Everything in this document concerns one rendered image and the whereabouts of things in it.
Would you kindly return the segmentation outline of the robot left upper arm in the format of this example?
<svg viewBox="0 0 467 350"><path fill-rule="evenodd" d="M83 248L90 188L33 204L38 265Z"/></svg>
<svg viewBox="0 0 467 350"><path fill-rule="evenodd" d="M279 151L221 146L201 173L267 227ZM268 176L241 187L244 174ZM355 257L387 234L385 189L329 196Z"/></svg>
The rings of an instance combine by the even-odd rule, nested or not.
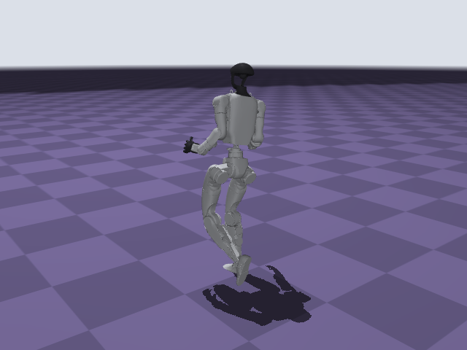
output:
<svg viewBox="0 0 467 350"><path fill-rule="evenodd" d="M215 110L215 122L217 123L216 128L219 128L221 131L221 136L218 140L223 140L227 134L226 107L229 105L229 101L230 101L230 95L217 96L212 101L212 105Z"/></svg>

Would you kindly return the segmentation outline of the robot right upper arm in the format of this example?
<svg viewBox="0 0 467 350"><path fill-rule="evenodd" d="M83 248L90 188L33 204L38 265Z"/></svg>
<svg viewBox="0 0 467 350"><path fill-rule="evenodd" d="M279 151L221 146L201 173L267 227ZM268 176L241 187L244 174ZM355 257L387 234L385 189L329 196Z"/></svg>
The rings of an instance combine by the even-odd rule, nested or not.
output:
<svg viewBox="0 0 467 350"><path fill-rule="evenodd" d="M264 113L266 105L263 101L256 99L258 102L258 111L255 123L255 132L251 139L253 143L262 143L263 141L263 126L264 126Z"/></svg>

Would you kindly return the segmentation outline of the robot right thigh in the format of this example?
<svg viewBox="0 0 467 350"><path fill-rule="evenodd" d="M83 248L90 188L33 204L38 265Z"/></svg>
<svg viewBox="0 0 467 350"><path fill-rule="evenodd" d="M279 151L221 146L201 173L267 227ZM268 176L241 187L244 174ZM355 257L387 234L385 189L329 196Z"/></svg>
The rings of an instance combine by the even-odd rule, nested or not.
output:
<svg viewBox="0 0 467 350"><path fill-rule="evenodd" d="M248 166L248 173L245 178L231 179L225 202L224 220L227 225L234 226L239 224L240 216L236 208L246 192L247 184L254 182L255 178L255 172Z"/></svg>

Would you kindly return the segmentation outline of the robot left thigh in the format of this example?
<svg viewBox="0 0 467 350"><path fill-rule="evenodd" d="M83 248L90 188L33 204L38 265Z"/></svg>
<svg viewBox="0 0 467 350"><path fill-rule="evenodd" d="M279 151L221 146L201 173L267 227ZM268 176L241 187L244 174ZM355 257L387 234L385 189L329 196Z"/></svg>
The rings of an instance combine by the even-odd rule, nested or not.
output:
<svg viewBox="0 0 467 350"><path fill-rule="evenodd" d="M221 225L222 220L220 215L215 213L215 208L220 196L221 184L227 181L230 172L231 167L227 163L214 164L208 168L204 178L201 196L203 218L211 216L217 226Z"/></svg>

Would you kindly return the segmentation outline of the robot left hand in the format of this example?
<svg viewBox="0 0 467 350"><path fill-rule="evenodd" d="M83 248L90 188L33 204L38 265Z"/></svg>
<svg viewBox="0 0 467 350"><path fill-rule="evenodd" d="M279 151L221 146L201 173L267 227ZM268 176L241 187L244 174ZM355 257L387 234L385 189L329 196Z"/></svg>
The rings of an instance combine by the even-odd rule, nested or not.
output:
<svg viewBox="0 0 467 350"><path fill-rule="evenodd" d="M200 145L200 144L194 143L194 142L193 142L193 137L190 137L190 141L186 140L186 142L187 142L187 143L185 144L185 147L184 147L185 150L183 150L183 152L184 152L184 153L192 152L192 153L196 153L196 154L197 154L197 152L191 151L191 147L192 147L193 144L197 144L197 145Z"/></svg>

